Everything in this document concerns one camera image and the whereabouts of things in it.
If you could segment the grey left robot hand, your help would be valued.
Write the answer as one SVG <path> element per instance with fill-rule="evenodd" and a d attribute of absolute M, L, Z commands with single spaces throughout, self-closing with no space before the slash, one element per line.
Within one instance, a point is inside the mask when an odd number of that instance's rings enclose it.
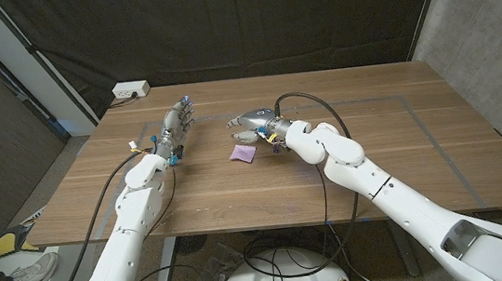
<path fill-rule="evenodd" d="M 190 97 L 186 95 L 165 114 L 156 141 L 155 154 L 163 157 L 171 165 L 182 159 L 186 135 L 195 123 L 192 105 Z"/>

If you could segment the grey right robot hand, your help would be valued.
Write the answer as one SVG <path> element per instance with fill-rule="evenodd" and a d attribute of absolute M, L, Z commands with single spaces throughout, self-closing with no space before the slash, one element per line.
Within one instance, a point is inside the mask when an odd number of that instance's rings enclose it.
<path fill-rule="evenodd" d="M 241 127 L 231 136 L 241 144 L 247 145 L 257 141 L 265 141 L 274 146 L 286 148 L 285 137 L 291 127 L 291 121 L 277 116 L 269 108 L 255 109 L 254 111 L 238 115 L 228 122 L 226 128 Z"/>

